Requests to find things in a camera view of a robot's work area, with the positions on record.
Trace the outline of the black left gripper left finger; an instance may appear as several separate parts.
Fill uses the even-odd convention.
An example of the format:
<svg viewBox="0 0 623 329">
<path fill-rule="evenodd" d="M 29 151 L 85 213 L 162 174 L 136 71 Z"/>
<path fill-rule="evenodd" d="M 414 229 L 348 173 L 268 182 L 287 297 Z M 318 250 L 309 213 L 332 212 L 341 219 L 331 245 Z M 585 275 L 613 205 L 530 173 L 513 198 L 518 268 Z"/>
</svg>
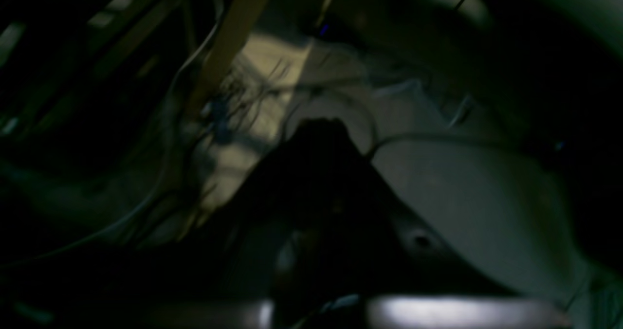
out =
<svg viewBox="0 0 623 329">
<path fill-rule="evenodd" d="M 265 329 L 277 258 L 296 212 L 320 198 L 341 143 L 341 122 L 307 120 L 247 176 L 207 224 L 157 257 L 148 329 Z"/>
</svg>

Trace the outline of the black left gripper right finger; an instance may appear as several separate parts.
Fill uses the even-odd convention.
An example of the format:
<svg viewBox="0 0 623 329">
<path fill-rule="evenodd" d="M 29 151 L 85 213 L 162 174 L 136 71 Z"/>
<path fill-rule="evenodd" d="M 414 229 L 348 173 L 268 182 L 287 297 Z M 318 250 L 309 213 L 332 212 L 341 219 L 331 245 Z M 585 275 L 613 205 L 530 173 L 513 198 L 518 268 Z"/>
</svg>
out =
<svg viewBox="0 0 623 329">
<path fill-rule="evenodd" d="M 314 206 L 368 325 L 509 327 L 516 291 L 470 265 L 398 198 L 339 120 L 311 123 Z"/>
</svg>

